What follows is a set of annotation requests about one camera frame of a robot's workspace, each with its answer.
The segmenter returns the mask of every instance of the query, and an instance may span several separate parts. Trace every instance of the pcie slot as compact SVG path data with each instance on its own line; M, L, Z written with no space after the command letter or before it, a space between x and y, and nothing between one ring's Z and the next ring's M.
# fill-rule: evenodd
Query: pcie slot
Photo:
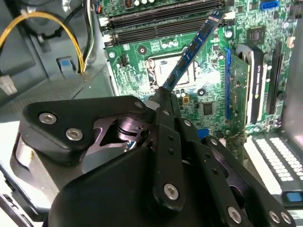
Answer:
M225 1L223 0L196 0L150 9L138 13L111 17L109 21L112 28L134 26L141 23L158 22L164 19L203 13L213 9L221 9L224 6Z
M232 52L230 49L225 48L225 117L226 119L231 118L231 108L230 108L230 79L231 79L231 64L232 64Z
M150 39L157 39L169 35L178 35L185 34L189 32L195 32L199 30L201 24L206 20L207 17L199 17L199 19L194 18L192 20L182 21L182 22L173 22L170 24L153 26L144 29L138 29L131 32L121 32L115 33L113 35L114 40L110 43L107 43L107 46L118 45L118 44L127 44L138 41L145 41Z
M281 51L282 51L282 42L277 41L275 50L273 52L272 70L270 72L270 83L269 83L268 96L267 96L268 114L275 113L276 98L277 98L278 87L279 87L280 70L281 70L282 58L283 58Z

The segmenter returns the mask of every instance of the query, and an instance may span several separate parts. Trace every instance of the integrated circuit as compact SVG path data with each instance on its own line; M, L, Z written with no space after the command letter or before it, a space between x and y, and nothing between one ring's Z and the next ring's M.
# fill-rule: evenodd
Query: integrated circuit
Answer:
M203 106L203 115L212 115L214 114L213 103L202 103Z
M258 8L258 4L257 3L251 3L250 4L250 10L255 10Z
M274 19L279 19L280 18L280 14L278 11L274 12Z
M247 43L254 45L262 45L265 40L265 26L253 27L247 30Z
M237 12L238 13L243 13L243 6L238 6L237 7Z
M214 50L214 51L219 50L219 45L213 45L213 50Z

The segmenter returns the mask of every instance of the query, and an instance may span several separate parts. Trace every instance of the green circuit board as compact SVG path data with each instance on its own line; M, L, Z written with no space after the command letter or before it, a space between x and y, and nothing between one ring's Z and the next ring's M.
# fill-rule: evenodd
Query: green circuit board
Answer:
M103 1L107 5L118 5L119 0ZM157 4L171 4L175 1L157 1ZM223 26L215 30L204 48L196 57L181 82L176 86L174 93L177 95L182 116L188 118L198 129L208 128L210 134L234 138L238 135L265 133L280 127L280 118L283 101L277 100L275 111L268 114L266 111L267 94L270 86L270 66L272 54L277 41L282 42L283 59L278 81L279 91L285 91L287 84L290 57L292 54L292 41L297 25L296 19L290 19L290 6L292 0L281 0L279 6L269 10L260 10L260 2L236 0L234 6L227 9L235 12L234 24ZM104 16L122 15L126 9L112 8L106 10ZM153 23L140 26L154 26ZM124 27L124 30L133 30L134 27ZM258 38L251 38L258 32ZM190 44L196 31L165 36L152 40L129 42L106 48L109 64L114 76L114 85L117 95L134 95L143 101L152 98L155 91L163 84L172 67L177 63L183 49ZM235 96L238 91L236 82L231 81L228 90L225 89L227 50L232 55L237 44L255 44L264 53L264 68L266 81L262 115L256 124L245 122L246 100L237 104L235 111ZM248 68L245 64L232 56L231 78L235 71L242 70L242 83L247 82ZM230 96L231 118L226 118L226 96ZM238 127L233 125L241 119Z

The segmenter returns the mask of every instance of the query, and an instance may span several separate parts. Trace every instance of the blue pcie slot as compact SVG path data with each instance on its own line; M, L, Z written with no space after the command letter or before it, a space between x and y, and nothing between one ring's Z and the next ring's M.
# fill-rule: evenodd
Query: blue pcie slot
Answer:
M230 49L226 48L226 57L225 57L225 117L226 119L231 118L231 109L230 109L230 79L231 79L231 64L232 64L232 52Z
M219 26L223 16L224 13L214 11L201 26L200 30L184 51L183 55L177 62L177 65L163 84L163 87L169 92L174 89L213 31Z

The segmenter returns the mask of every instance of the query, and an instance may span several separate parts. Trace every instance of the white connector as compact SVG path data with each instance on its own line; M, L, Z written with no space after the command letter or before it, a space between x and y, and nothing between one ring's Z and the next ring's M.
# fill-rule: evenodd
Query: white connector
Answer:
M109 23L108 18L107 17L100 17L99 18L99 23L100 23L101 27L105 27Z
M235 19L235 18L236 18L236 12L234 12L234 11L228 12L224 15L225 20L231 20L231 19Z
M14 85L14 82L11 80L9 75L0 76L0 88L7 94L8 96L17 93L17 89Z
M112 41L112 40L113 40L113 37L112 37L111 35L104 35L104 36L103 36L103 41L104 41L105 43L110 42L110 41Z

